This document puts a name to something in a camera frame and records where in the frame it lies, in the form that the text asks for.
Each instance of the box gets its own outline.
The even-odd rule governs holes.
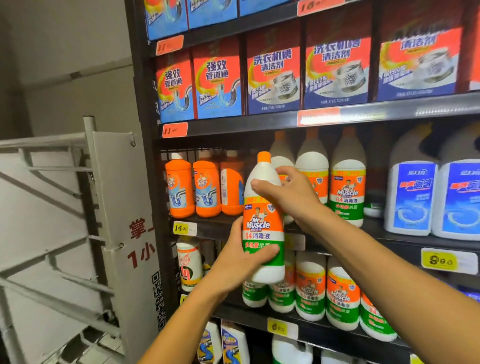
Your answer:
[[[187,6],[190,29],[226,22],[238,16],[237,0],[187,0]]]
[[[458,69],[460,92],[480,89],[480,0],[467,0]]]
[[[247,35],[248,113],[300,108],[300,23],[298,20]]]
[[[462,1],[383,3],[377,100],[455,92]]]
[[[237,36],[192,48],[199,119],[242,114],[239,52]]]
[[[261,12],[290,0],[239,0],[240,16]]]
[[[322,24],[324,31],[318,31]],[[308,19],[305,109],[368,101],[372,4],[360,1]]]
[[[188,30],[185,0],[144,0],[148,40]]]
[[[162,123],[197,119],[190,51],[183,49],[156,59],[156,84]]]

